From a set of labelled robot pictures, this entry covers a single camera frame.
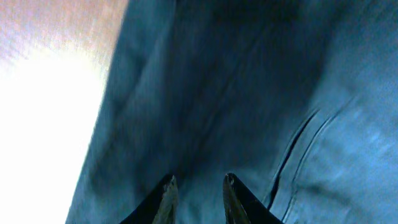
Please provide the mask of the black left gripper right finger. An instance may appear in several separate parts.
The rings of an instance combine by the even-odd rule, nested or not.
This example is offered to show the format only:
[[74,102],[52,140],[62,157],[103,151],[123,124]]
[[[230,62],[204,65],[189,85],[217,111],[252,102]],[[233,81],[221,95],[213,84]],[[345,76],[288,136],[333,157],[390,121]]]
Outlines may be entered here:
[[226,224],[283,224],[234,174],[223,179]]

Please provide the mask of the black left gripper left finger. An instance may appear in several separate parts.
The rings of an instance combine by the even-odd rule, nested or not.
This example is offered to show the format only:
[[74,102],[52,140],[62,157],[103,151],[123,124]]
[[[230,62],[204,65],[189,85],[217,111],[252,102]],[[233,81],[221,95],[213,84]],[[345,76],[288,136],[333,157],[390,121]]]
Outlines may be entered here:
[[167,174],[120,224],[175,224],[177,207],[177,180]]

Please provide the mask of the navy blue shorts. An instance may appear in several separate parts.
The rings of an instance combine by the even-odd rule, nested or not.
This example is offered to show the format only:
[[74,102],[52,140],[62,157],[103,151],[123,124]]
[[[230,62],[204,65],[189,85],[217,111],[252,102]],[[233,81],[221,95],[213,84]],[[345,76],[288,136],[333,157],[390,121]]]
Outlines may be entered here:
[[397,2],[130,1],[67,223],[165,174],[224,223],[235,173],[284,223],[397,222]]

